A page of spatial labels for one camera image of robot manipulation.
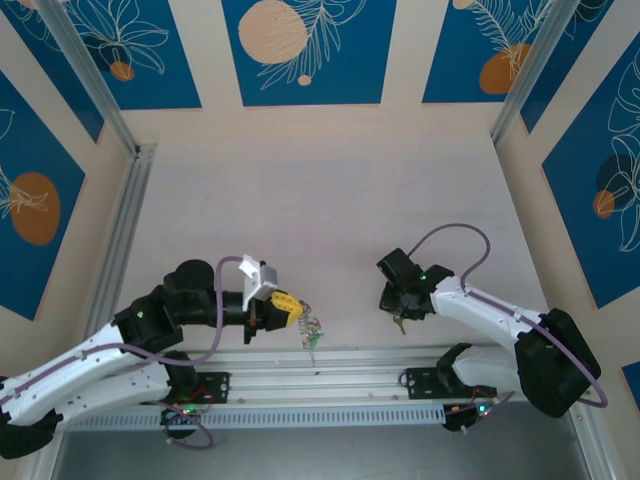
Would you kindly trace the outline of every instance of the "wire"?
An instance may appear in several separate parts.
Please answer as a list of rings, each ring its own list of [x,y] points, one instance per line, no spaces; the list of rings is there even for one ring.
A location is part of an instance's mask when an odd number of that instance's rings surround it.
[[[207,392],[206,388],[204,385],[200,385],[200,387],[198,388],[198,390],[196,390],[193,395],[191,395],[189,398],[187,398],[183,403],[189,403],[191,400],[193,400],[194,398],[196,398],[198,395],[200,395],[201,393],[205,393]]]
[[[187,420],[194,427],[198,427],[200,431],[202,431],[202,433],[204,433],[205,436],[207,437],[206,445],[189,445],[188,443],[185,443],[185,442],[176,441],[175,439],[171,438],[171,436],[169,435],[169,425],[175,421],[173,420],[174,418],[178,418],[178,417],[172,417],[170,420],[167,421],[166,425],[164,426],[164,429],[162,430],[162,433],[164,434],[165,437],[167,437],[167,440],[169,441],[169,443],[171,443],[171,445],[175,445],[176,447],[180,447],[180,448],[185,448],[187,450],[199,450],[199,451],[209,450],[210,448],[213,448],[213,445],[214,445],[213,435],[211,435],[211,432],[207,430],[207,428],[204,425],[202,425],[200,420],[198,420],[196,417],[192,415],[187,415],[179,408],[174,407],[173,405],[169,405],[168,403],[165,403],[165,402],[149,402],[149,403],[171,410],[172,412],[176,413],[180,417]]]
[[[469,405],[473,403],[476,399],[476,395],[478,394],[478,387],[473,387],[473,395],[471,395],[471,400],[469,400]]]
[[[468,412],[469,410],[477,410],[477,405],[467,405],[466,407],[459,408],[458,410],[449,410],[448,412],[444,412],[445,416],[447,415],[455,415],[456,413]]]
[[[484,390],[482,390],[479,387],[476,387],[478,389],[478,393],[480,395],[482,395],[483,397],[487,397],[487,398],[498,398],[498,394],[497,393],[489,393],[489,392],[485,392]]]
[[[580,373],[582,373],[582,375],[585,376],[585,378],[589,381],[589,383],[591,384],[593,389],[598,393],[598,396],[600,397],[600,401],[599,402],[594,402],[593,400],[589,400],[589,399],[586,399],[586,398],[579,398],[578,402],[584,403],[585,405],[590,405],[592,407],[597,407],[597,408],[605,408],[605,407],[607,407],[607,405],[609,405],[609,400],[607,398],[607,395],[604,392],[604,389],[602,388],[602,386],[598,382],[598,380],[591,374],[591,372],[587,369],[587,367],[584,366],[584,364],[580,361],[580,359],[578,359],[578,357],[576,357],[573,354],[573,352],[571,352],[571,350],[569,350],[562,342],[560,342],[560,340],[558,340],[554,335],[552,335],[550,332],[545,330],[543,327],[538,325],[533,320],[530,320],[529,318],[527,318],[525,316],[520,316],[518,318],[518,317],[516,317],[516,315],[515,315],[516,312],[514,310],[511,310],[510,308],[505,307],[504,305],[501,305],[498,302],[495,302],[495,301],[491,300],[490,298],[486,298],[486,297],[484,297],[482,295],[479,295],[478,293],[474,292],[473,290],[467,290],[467,284],[466,284],[467,277],[469,276],[469,274],[471,274],[471,272],[473,272],[476,268],[478,268],[480,265],[482,265],[484,263],[484,261],[487,259],[487,257],[489,256],[489,253],[491,253],[491,241],[489,240],[489,237],[487,236],[486,233],[484,233],[478,227],[476,227],[474,225],[470,225],[468,223],[447,223],[445,225],[440,225],[439,227],[434,228],[429,233],[427,233],[424,237],[422,237],[420,239],[420,241],[411,249],[411,251],[409,252],[409,256],[411,256],[418,248],[420,248],[420,246],[429,237],[431,237],[435,233],[437,233],[437,232],[439,232],[441,230],[445,230],[447,228],[456,228],[456,227],[473,230],[474,232],[476,232],[478,235],[480,235],[482,237],[482,239],[484,240],[484,243],[485,243],[485,251],[484,251],[484,254],[482,255],[482,257],[480,257],[480,259],[477,262],[475,262],[473,265],[471,265],[469,268],[467,268],[465,270],[465,272],[462,274],[462,276],[460,277],[460,286],[462,287],[462,290],[467,295],[469,295],[470,297],[475,298],[476,300],[479,300],[479,301],[481,301],[481,302],[483,302],[483,303],[485,303],[485,304],[487,304],[487,305],[489,305],[489,306],[491,306],[493,308],[496,308],[496,309],[506,313],[507,315],[509,315],[511,317],[514,317],[516,319],[516,321],[521,321],[523,323],[526,323],[528,326],[530,326],[531,328],[536,330],[538,333],[543,335],[554,346],[556,346],[558,348],[558,350],[560,350],[569,359],[569,361],[571,361],[571,363],[573,363],[576,366],[576,368],[580,371]],[[504,402],[505,400],[507,400],[507,398],[503,399],[498,405],[502,404],[502,402]]]
[[[487,410],[485,413],[483,413],[482,415],[480,415],[478,418],[479,420],[485,418],[485,417],[492,417],[493,415],[495,415],[497,412],[499,412],[501,409],[503,409],[505,407],[505,405],[507,404],[507,402],[509,400],[511,400],[511,397],[513,397],[516,394],[516,392],[509,392],[502,400],[500,400],[498,403],[496,403],[493,407],[491,407],[489,410]],[[479,421],[476,421],[473,425],[469,425],[468,427],[465,427],[465,434],[471,430],[472,428],[478,428],[478,425],[482,423]]]
[[[83,350],[80,353],[82,354],[83,357],[88,357],[90,355],[93,355],[94,353],[102,352],[104,350],[120,349],[120,350],[125,350],[127,352],[135,353],[136,355],[139,355],[141,357],[144,357],[149,360],[153,360],[165,365],[174,365],[177,367],[193,367],[196,365],[203,364],[209,358],[211,358],[211,356],[215,353],[216,349],[218,348],[218,345],[220,344],[220,339],[222,337],[222,325],[223,325],[222,317],[224,315],[223,300],[222,300],[222,279],[221,279],[222,267],[227,262],[241,262],[241,261],[242,261],[241,257],[224,257],[216,265],[216,272],[213,280],[215,293],[216,293],[216,334],[211,344],[211,347],[201,357],[196,358],[195,360],[174,360],[172,358],[166,358],[161,355],[148,352],[140,347],[136,347],[134,345],[128,345],[126,343],[106,343],[104,345],[98,345],[96,347]],[[209,298],[206,295],[203,295],[201,297],[201,300],[203,300],[205,304],[208,303],[209,304],[208,306],[211,307],[211,302],[209,301]],[[15,389],[15,395],[20,395],[22,392],[27,390],[32,385],[35,385],[36,383],[48,377],[52,373],[57,372],[61,368],[64,368],[67,365],[70,365],[78,360],[80,360],[80,357],[74,355],[47,368],[46,370],[40,372],[38,375],[35,375],[30,380],[27,380],[25,383],[17,387]],[[12,398],[14,397],[11,395],[7,395],[2,399],[0,399],[0,407],[2,407],[5,403],[7,403]]]
[[[402,372],[400,374],[400,376],[398,377],[398,383],[400,384],[401,387],[408,388],[409,387],[409,382],[407,381],[405,383],[402,383],[402,378],[403,377],[404,377],[405,380],[407,380],[407,372]]]

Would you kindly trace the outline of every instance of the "beige circle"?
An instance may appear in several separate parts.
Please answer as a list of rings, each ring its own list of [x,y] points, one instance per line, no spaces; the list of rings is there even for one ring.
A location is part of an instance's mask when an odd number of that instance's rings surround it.
[[[64,3],[64,2],[68,2],[69,0],[58,0],[58,2],[60,3]],[[33,4],[33,0],[18,0],[18,3],[24,5],[27,8],[30,8],[31,10],[35,10],[36,6]]]
[[[311,77],[309,75],[300,75],[298,77],[298,83],[303,87],[311,85]]]
[[[476,0],[451,0],[453,8],[457,10],[465,10],[475,3]]]
[[[251,7],[238,25],[240,43],[260,63],[283,63],[307,45],[307,29],[300,15],[280,0],[262,0]]]

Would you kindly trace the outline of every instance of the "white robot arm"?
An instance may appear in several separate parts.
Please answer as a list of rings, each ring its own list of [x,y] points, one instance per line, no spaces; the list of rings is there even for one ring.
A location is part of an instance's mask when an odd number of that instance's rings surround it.
[[[227,260],[238,261],[248,277],[243,292],[222,292],[219,272]],[[276,292],[276,271],[264,262],[228,257],[216,275],[214,290],[209,264],[184,262],[80,345],[30,372],[1,379],[0,455],[27,455],[56,431],[114,408],[182,403],[197,391],[194,365],[213,354],[223,326],[242,326],[249,343],[258,330],[287,327],[302,313],[293,297]],[[184,352],[164,353],[182,341],[182,326],[190,324],[216,328],[209,352],[197,360]]]
[[[440,387],[522,392],[543,413],[561,417],[590,385],[597,385],[600,366],[567,313],[553,309],[542,314],[508,304],[465,285],[446,268],[423,270],[399,248],[378,262],[378,268],[387,279],[379,306],[396,322],[440,314],[504,347],[456,345],[438,362],[437,375],[430,380]],[[604,397],[597,406],[606,406]]]

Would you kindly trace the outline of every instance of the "white floor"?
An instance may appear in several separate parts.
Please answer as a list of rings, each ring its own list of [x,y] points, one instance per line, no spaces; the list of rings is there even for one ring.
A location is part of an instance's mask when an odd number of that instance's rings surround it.
[[[491,238],[470,283],[515,304],[546,309],[542,290],[489,137],[480,135],[295,137],[161,143],[119,308],[190,258],[212,265],[248,253],[278,270],[280,288],[308,302],[325,336],[318,348],[451,345],[485,341],[453,320],[405,322],[402,336],[378,310],[376,262],[408,251],[427,231],[469,222]],[[483,252],[473,232],[438,234],[415,254],[461,274]],[[227,267],[223,284],[241,290]],[[188,327],[186,349],[213,330]],[[222,347],[242,331],[225,329]],[[301,347],[296,327],[259,332],[252,346]]]

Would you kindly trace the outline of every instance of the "floral wall art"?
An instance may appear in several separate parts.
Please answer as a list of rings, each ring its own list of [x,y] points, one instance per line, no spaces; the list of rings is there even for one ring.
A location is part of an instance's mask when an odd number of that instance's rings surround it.
[[[640,286],[640,35],[543,163],[598,307]]]
[[[0,305],[29,320],[36,317],[84,176],[0,72]]]
[[[0,0],[0,6],[50,77],[60,67],[43,63],[34,50],[48,49],[55,58],[50,63],[66,69],[30,0]],[[168,0],[67,0],[62,6],[121,109],[201,107]],[[54,81],[61,91],[65,82]]]
[[[520,109],[529,132],[551,102],[614,0],[582,0]]]
[[[395,0],[222,0],[244,106],[380,103]]]
[[[553,0],[450,0],[424,103],[499,102]]]
[[[28,0],[0,0],[0,10],[78,117],[87,134],[97,142],[104,119],[64,58],[40,15],[33,8],[33,4]]]

